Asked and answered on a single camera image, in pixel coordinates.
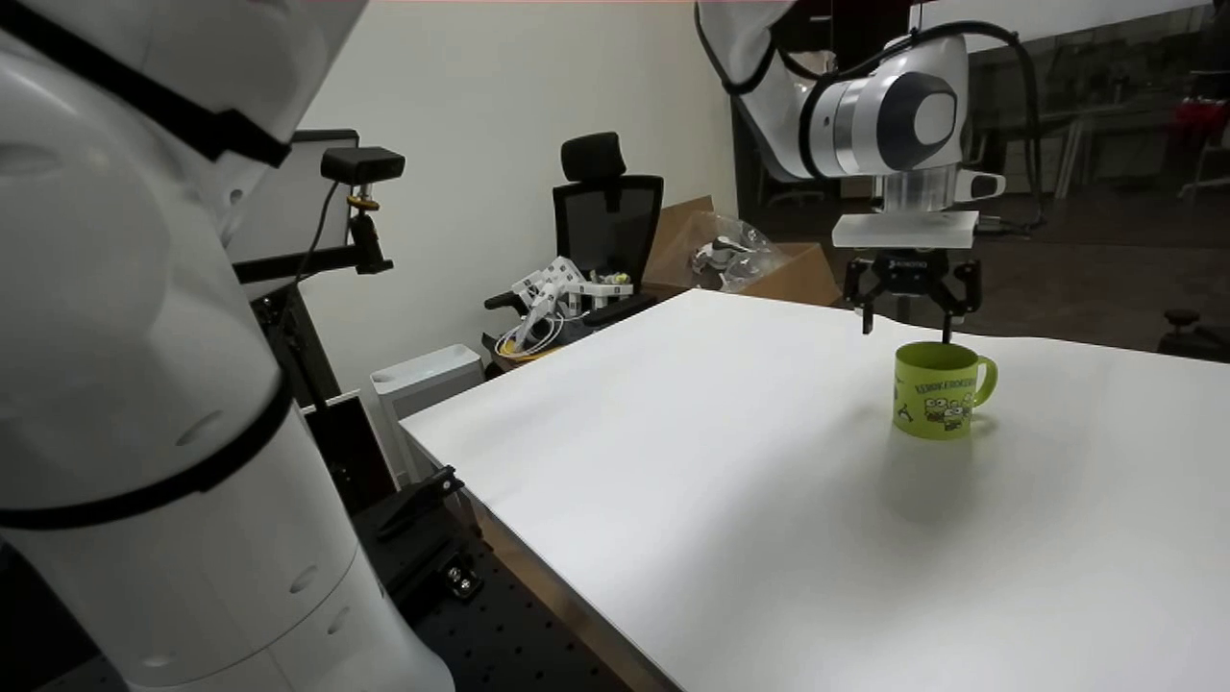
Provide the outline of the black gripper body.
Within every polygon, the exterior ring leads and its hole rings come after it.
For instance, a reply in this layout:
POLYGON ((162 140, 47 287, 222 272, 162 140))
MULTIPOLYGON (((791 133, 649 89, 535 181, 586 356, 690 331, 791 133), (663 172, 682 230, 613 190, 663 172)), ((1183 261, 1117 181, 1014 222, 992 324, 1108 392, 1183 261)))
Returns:
POLYGON ((927 297, 938 306, 982 306, 982 261, 954 261, 946 248, 879 248, 845 261, 841 297, 873 302, 879 292, 927 297))

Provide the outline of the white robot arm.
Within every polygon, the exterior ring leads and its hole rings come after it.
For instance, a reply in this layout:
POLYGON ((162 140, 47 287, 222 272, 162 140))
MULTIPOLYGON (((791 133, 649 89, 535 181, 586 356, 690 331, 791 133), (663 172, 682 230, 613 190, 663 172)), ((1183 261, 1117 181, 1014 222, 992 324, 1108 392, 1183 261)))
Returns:
POLYGON ((4 0, 0 530, 129 692, 453 692, 226 240, 368 0, 4 0))

